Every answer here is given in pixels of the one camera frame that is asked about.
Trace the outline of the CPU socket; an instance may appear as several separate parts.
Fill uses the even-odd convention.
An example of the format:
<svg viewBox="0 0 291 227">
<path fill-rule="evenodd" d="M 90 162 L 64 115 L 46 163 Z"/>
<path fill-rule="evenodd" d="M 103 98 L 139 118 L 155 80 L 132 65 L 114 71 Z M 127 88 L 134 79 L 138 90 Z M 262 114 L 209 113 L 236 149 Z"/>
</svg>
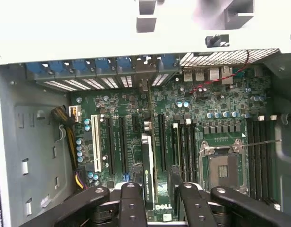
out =
<svg viewBox="0 0 291 227">
<path fill-rule="evenodd" d="M 209 192 L 216 186 L 230 187 L 240 193 L 248 192 L 246 154 L 241 139 L 232 144 L 200 143 L 198 155 L 199 184 Z"/>
</svg>

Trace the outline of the black RAM slot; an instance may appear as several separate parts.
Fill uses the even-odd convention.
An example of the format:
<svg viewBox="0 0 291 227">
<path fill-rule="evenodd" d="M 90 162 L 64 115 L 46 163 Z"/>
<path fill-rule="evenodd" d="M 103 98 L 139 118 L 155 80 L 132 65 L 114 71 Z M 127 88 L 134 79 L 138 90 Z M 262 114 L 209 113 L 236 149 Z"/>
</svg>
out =
<svg viewBox="0 0 291 227">
<path fill-rule="evenodd" d="M 192 154 L 193 154 L 193 158 L 192 158 L 192 161 L 193 161 L 193 181 L 195 183 L 198 183 L 198 150 L 197 150 L 197 139 L 196 139 L 196 126 L 193 124 L 191 126 L 191 132 L 192 132 L 192 136 L 191 136 L 191 139 L 192 139 Z"/>
<path fill-rule="evenodd" d="M 260 122 L 260 139 L 266 141 L 265 121 Z M 261 181 L 262 181 L 262 198 L 268 197 L 268 175 L 267 175 L 267 159 L 266 144 L 261 145 Z"/>
<path fill-rule="evenodd" d="M 186 165 L 185 165 L 185 144 L 184 144 L 184 120 L 180 119 L 180 144 L 181 144 L 181 165 L 182 165 L 182 178 L 186 181 Z"/>
<path fill-rule="evenodd" d="M 258 121 L 253 122 L 253 133 L 254 142 L 258 143 L 260 141 L 259 137 L 259 123 Z M 256 177 L 256 199 L 262 199 L 262 186 L 261 186 L 261 159 L 260 159 L 260 146 L 254 146 L 254 156 L 255 156 L 255 177 Z"/>
<path fill-rule="evenodd" d="M 275 139 L 274 135 L 274 125 L 275 121 L 269 121 L 268 126 L 268 138 L 272 142 L 268 145 L 268 182 L 269 182 L 269 199 L 272 202 L 275 202 L 276 199 L 276 182 L 275 182 L 275 172 L 274 172 L 274 153 L 275 153 L 275 147 L 273 140 Z"/>
<path fill-rule="evenodd" d="M 192 170 L 192 153 L 191 153 L 191 143 L 190 143 L 190 120 L 187 119 L 186 125 L 186 139 L 187 139 L 187 163 L 188 163 L 188 181 L 193 180 L 193 170 Z"/>
<path fill-rule="evenodd" d="M 252 128 L 252 120 L 249 118 L 247 119 L 247 133 L 248 133 L 248 144 L 253 143 L 253 128 Z M 250 197 L 255 199 L 256 198 L 256 185 L 254 179 L 254 167 L 253 167 L 253 160 L 254 160 L 254 151 L 252 146 L 248 146 L 248 169 L 249 169 L 249 189 L 250 189 Z"/>
</svg>

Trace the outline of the white PCI expansion slot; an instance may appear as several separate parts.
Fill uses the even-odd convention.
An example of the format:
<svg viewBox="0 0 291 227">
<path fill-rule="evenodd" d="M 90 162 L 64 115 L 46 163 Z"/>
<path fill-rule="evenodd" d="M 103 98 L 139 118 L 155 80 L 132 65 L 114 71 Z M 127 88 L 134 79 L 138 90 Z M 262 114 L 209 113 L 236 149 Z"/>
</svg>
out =
<svg viewBox="0 0 291 227">
<path fill-rule="evenodd" d="M 99 115 L 91 115 L 92 144 L 94 157 L 94 171 L 102 171 L 102 150 Z"/>
</svg>

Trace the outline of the thin socket locking lever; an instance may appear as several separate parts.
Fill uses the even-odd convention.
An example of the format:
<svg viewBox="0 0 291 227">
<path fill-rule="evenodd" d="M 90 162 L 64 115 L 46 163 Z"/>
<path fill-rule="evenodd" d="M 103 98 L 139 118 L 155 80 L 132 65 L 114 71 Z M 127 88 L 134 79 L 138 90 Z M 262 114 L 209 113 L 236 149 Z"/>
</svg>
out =
<svg viewBox="0 0 291 227">
<path fill-rule="evenodd" d="M 241 145 L 241 146 L 242 146 L 242 147 L 250 147 L 250 146 L 263 145 L 263 144 L 270 144 L 270 143 L 277 143 L 277 142 L 282 142 L 282 139 L 279 139 L 279 140 L 266 140 L 266 141 L 261 141 L 261 142 L 255 142 L 255 143 L 244 144 L 244 145 Z"/>
</svg>

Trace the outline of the green motherboard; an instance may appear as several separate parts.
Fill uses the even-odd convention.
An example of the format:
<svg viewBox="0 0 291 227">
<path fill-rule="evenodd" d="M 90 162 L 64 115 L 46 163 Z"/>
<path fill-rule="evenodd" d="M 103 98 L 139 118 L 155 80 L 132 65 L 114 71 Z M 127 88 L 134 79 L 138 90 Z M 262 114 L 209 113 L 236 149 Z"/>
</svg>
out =
<svg viewBox="0 0 291 227">
<path fill-rule="evenodd" d="M 81 105 L 82 120 L 74 127 L 76 137 L 76 155 L 78 162 L 77 183 L 80 188 L 104 186 L 113 191 L 125 182 L 122 172 L 120 153 L 119 117 L 125 117 L 127 130 L 127 148 L 129 164 L 129 181 L 134 165 L 143 165 L 141 150 L 142 110 L 146 105 L 145 95 L 139 88 L 132 85 L 131 76 L 115 78 L 94 78 L 73 80 L 77 87 L 71 98 L 71 106 Z M 154 132 L 156 152 L 156 185 L 157 202 L 155 210 L 147 210 L 149 221 L 170 222 L 179 221 L 170 199 L 170 167 L 178 166 L 182 177 L 180 119 L 184 120 L 184 144 L 186 181 L 188 181 L 186 125 L 196 126 L 197 150 L 200 143 L 207 140 L 209 144 L 232 144 L 235 139 L 248 143 L 247 119 L 259 123 L 265 121 L 266 140 L 268 138 L 269 121 L 276 121 L 273 113 L 271 81 L 268 76 L 257 77 L 252 70 L 240 72 L 225 81 L 203 83 L 199 74 L 186 71 L 181 75 L 158 74 L 151 84 L 151 94 L 154 111 Z M 91 115 L 99 115 L 102 150 L 102 171 L 94 171 L 94 157 L 91 130 Z M 166 171 L 161 169 L 158 114 L 164 114 L 166 142 Z M 132 115 L 138 116 L 138 132 L 132 131 Z M 109 173 L 107 148 L 106 118 L 112 118 L 115 146 L 115 175 Z M 266 145 L 267 175 L 268 175 L 268 145 Z M 249 189 L 248 147 L 246 154 L 246 170 Z M 272 202 L 268 197 L 261 201 Z"/>
</svg>

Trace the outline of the white power connector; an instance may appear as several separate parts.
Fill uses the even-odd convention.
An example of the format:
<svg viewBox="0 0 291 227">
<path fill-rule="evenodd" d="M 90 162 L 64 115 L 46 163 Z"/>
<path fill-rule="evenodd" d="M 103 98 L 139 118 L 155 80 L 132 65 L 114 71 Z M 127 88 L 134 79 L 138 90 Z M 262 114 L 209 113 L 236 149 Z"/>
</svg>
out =
<svg viewBox="0 0 291 227">
<path fill-rule="evenodd" d="M 74 122 L 81 122 L 82 120 L 81 105 L 69 106 L 68 111 L 70 118 L 73 118 Z"/>
</svg>

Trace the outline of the grey power supply unit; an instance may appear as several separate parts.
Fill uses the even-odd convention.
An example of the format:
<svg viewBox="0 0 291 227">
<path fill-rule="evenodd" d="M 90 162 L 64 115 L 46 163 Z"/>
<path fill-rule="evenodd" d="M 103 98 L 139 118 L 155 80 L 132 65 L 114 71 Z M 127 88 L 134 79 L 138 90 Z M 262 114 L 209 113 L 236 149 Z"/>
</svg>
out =
<svg viewBox="0 0 291 227">
<path fill-rule="evenodd" d="M 0 67 L 0 203 L 3 226 L 19 227 L 74 191 L 66 138 L 51 110 L 63 93 L 26 80 L 23 68 Z"/>
</svg>

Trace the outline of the open black PC case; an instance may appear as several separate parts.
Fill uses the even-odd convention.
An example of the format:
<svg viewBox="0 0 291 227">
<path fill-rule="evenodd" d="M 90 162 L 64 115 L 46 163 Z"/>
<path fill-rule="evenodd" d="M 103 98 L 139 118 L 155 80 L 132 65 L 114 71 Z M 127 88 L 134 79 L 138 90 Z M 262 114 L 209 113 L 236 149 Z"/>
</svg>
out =
<svg viewBox="0 0 291 227">
<path fill-rule="evenodd" d="M 74 191 L 65 200 L 86 189 L 77 183 L 77 155 L 74 127 L 76 122 L 70 118 L 68 107 L 70 96 L 77 91 L 73 80 L 94 78 L 115 78 L 131 76 L 132 85 L 138 88 L 137 60 L 151 59 L 155 63 L 156 75 L 181 75 L 186 71 L 199 74 L 203 83 L 225 81 L 240 72 L 252 70 L 259 76 L 268 76 L 271 81 L 273 113 L 277 116 L 274 125 L 274 172 L 276 182 L 276 201 L 264 202 L 291 216 L 291 53 L 283 53 L 278 47 L 260 45 L 258 47 L 232 48 L 226 34 L 211 34 L 204 38 L 190 38 L 183 44 L 176 44 L 171 50 L 165 44 L 148 51 L 140 44 L 127 51 L 124 47 L 112 53 L 112 44 L 105 44 L 107 51 L 93 50 L 86 57 L 71 54 L 53 59 L 34 57 L 20 62 L 2 61 L 1 66 L 23 68 L 27 81 L 43 88 L 63 93 L 67 103 L 51 110 L 51 118 L 58 124 L 60 132 L 67 140 L 72 167 Z M 147 227 L 188 227 L 183 220 L 160 222 L 149 221 Z M 0 227 L 3 226 L 0 203 Z"/>
</svg>

